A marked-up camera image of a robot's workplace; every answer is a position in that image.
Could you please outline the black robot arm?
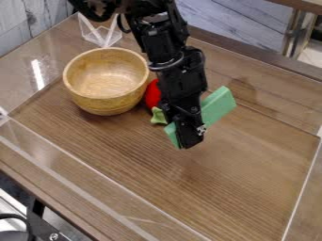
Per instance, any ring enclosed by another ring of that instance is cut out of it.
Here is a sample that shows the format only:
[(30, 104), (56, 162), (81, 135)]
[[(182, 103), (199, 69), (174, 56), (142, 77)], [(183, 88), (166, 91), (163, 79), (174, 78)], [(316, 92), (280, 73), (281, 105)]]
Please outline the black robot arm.
[(149, 58), (149, 69), (159, 78), (159, 107), (166, 121), (175, 125), (179, 146), (189, 149), (205, 140), (202, 94), (207, 90), (205, 53), (186, 44), (187, 21), (175, 0), (68, 0), (90, 20), (107, 21), (118, 14), (118, 27), (133, 34)]

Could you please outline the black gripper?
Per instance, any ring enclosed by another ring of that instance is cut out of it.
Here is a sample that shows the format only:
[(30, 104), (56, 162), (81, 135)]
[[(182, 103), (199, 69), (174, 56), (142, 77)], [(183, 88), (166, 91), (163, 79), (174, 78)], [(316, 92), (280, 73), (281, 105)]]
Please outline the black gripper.
[(205, 141), (202, 115), (186, 116), (201, 109), (201, 96), (207, 91), (205, 53), (187, 47), (183, 60), (174, 67), (158, 72), (161, 109), (166, 120), (175, 123), (175, 135), (181, 149), (190, 149)]

